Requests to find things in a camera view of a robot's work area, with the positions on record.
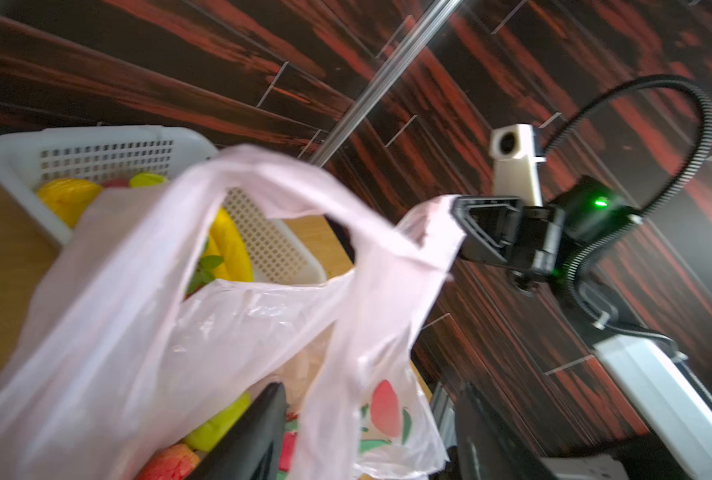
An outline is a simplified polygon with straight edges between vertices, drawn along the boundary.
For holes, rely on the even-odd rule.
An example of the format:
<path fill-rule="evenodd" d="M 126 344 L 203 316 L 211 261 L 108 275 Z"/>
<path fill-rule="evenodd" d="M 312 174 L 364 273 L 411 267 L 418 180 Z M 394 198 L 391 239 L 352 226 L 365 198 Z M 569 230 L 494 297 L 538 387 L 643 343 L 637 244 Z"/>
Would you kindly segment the pink plastic bag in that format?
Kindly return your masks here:
<path fill-rule="evenodd" d="M 354 267 L 320 284 L 216 280 L 187 293 L 219 204 L 327 215 Z M 294 479 L 420 479 L 446 449 L 410 351 L 463 232 L 454 197 L 398 223 L 327 171 L 250 145 L 156 187 L 102 193 L 38 285 L 0 373 L 0 479 L 130 479 L 310 345 Z"/>

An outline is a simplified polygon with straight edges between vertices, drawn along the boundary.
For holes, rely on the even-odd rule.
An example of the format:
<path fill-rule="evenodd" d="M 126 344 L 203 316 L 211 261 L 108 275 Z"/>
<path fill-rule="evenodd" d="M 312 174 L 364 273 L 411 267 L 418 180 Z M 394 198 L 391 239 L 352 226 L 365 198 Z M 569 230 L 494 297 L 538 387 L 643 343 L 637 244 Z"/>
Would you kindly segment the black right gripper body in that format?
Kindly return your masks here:
<path fill-rule="evenodd" d="M 579 292 L 605 251 L 641 224 L 640 212 L 601 181 L 583 176 L 543 207 L 527 207 L 520 225 L 526 241 L 515 258 L 532 264 L 510 267 L 508 277 L 525 294 L 547 283 L 565 294 Z"/>

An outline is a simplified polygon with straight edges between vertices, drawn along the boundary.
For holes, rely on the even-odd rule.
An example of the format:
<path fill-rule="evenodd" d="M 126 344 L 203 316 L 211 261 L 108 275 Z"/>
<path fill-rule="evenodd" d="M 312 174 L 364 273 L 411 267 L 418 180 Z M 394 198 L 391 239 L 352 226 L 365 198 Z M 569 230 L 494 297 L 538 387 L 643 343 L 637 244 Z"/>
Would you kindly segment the red green fake dragon fruit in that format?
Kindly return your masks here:
<path fill-rule="evenodd" d="M 279 459 L 279 479 L 285 479 L 291 468 L 292 458 L 295 451 L 297 436 L 299 431 L 298 415 L 290 414 L 287 417 L 285 431 L 282 442 L 282 450 Z"/>

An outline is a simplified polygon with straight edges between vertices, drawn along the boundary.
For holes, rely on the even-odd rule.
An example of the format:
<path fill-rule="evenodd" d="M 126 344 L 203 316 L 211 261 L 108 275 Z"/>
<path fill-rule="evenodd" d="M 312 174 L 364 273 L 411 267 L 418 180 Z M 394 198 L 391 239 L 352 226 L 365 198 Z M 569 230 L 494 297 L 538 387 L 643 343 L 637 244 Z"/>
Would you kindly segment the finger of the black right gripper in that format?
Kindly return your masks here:
<path fill-rule="evenodd" d="M 505 267 L 513 253 L 524 202 L 513 196 L 458 196 L 452 215 L 465 233 L 462 260 Z"/>

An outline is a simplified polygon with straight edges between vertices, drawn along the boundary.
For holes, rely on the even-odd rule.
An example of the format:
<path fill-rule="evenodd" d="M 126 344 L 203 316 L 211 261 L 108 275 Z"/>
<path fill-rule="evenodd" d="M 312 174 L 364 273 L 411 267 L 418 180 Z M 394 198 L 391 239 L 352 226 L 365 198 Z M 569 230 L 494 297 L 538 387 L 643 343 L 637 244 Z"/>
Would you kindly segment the green fake pear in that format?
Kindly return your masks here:
<path fill-rule="evenodd" d="M 248 410 L 251 403 L 251 395 L 245 391 L 228 407 L 187 434 L 183 442 L 192 450 L 211 452 Z"/>

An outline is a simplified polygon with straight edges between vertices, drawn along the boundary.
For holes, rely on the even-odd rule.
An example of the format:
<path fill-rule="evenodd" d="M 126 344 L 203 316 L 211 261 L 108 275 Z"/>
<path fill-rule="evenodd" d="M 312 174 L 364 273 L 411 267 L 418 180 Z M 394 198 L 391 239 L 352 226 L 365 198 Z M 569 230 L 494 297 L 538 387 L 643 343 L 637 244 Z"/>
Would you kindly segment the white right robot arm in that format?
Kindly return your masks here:
<path fill-rule="evenodd" d="M 451 213 L 463 260 L 507 270 L 515 289 L 545 283 L 564 317 L 691 479 L 712 479 L 712 396 L 675 340 L 641 325 L 592 269 L 644 221 L 642 211 L 584 176 L 547 205 L 516 196 L 459 196 Z"/>

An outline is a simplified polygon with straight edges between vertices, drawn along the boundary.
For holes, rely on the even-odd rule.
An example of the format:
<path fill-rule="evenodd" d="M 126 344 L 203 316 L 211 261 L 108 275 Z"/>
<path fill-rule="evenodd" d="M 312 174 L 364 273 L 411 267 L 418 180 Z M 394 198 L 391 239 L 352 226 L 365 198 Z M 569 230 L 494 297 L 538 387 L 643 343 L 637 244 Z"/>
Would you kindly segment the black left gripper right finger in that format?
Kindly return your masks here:
<path fill-rule="evenodd" d="M 557 478 L 472 383 L 457 398 L 455 429 L 461 479 Z"/>

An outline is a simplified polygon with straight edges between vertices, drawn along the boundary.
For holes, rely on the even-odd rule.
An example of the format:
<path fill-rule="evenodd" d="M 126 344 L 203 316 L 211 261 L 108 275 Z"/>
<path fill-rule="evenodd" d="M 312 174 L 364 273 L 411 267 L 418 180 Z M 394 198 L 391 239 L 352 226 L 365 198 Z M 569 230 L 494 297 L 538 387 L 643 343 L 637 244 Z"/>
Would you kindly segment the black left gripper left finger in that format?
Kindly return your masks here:
<path fill-rule="evenodd" d="M 186 479 L 276 479 L 287 407 L 284 385 L 266 386 Z"/>

